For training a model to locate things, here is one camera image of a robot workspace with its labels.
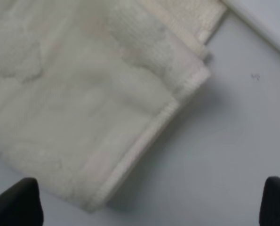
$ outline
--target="white fabric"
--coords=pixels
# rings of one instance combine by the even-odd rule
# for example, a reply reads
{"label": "white fabric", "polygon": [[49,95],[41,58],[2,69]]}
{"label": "white fabric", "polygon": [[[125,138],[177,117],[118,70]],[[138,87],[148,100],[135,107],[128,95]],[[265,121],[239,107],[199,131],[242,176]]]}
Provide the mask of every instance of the white fabric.
{"label": "white fabric", "polygon": [[208,76],[133,0],[0,0],[0,158],[93,210]]}
{"label": "white fabric", "polygon": [[139,0],[153,15],[171,29],[199,58],[217,28],[226,7],[218,0]]}

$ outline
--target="black object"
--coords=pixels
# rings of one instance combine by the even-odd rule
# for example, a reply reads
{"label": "black object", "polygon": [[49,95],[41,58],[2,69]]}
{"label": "black object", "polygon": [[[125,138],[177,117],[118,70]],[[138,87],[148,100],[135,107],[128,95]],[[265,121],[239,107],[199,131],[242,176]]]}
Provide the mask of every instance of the black object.
{"label": "black object", "polygon": [[43,221],[36,179],[23,179],[0,195],[0,226],[42,226]]}
{"label": "black object", "polygon": [[268,178],[262,198],[260,226],[280,226],[280,178]]}

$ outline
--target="white surface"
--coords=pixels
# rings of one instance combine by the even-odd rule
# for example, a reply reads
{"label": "white surface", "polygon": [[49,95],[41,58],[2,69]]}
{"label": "white surface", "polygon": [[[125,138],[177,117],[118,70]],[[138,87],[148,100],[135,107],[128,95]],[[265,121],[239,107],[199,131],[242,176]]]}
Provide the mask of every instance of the white surface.
{"label": "white surface", "polygon": [[[87,215],[42,192],[46,226],[258,225],[280,176],[280,54],[231,15],[209,47],[215,76],[108,207]],[[0,163],[0,192],[19,178]]]}
{"label": "white surface", "polygon": [[280,51],[280,0],[223,0]]}

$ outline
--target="small dark speck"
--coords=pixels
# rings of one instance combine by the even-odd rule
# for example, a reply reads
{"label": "small dark speck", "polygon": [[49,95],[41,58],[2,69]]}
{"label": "small dark speck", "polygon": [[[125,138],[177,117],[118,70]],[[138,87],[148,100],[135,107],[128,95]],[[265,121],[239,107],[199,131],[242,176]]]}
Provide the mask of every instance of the small dark speck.
{"label": "small dark speck", "polygon": [[251,74],[252,79],[259,81],[261,79],[261,76],[257,73]]}

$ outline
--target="stitched border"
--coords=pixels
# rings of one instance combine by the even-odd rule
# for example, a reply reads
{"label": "stitched border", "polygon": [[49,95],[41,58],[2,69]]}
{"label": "stitched border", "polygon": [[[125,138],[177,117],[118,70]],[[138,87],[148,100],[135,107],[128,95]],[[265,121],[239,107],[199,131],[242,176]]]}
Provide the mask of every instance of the stitched border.
{"label": "stitched border", "polygon": [[[194,75],[189,75],[183,83],[183,94],[189,99],[195,91],[209,78],[210,72],[207,68],[201,68]],[[121,161],[112,171],[108,179],[100,186],[97,192],[92,196],[89,211],[93,211],[105,204],[112,194],[114,194],[140,160],[159,134],[166,128],[171,120],[176,116],[180,109],[186,104],[186,101],[180,102],[172,99],[161,112],[151,121],[147,129],[142,133],[134,145],[125,153]]]}
{"label": "stitched border", "polygon": [[158,3],[151,0],[140,0],[140,3],[152,13],[157,19],[165,24],[169,29],[176,34],[200,59],[205,59],[209,54],[208,48],[199,42],[197,38],[188,32],[180,23],[173,18],[166,10]]}

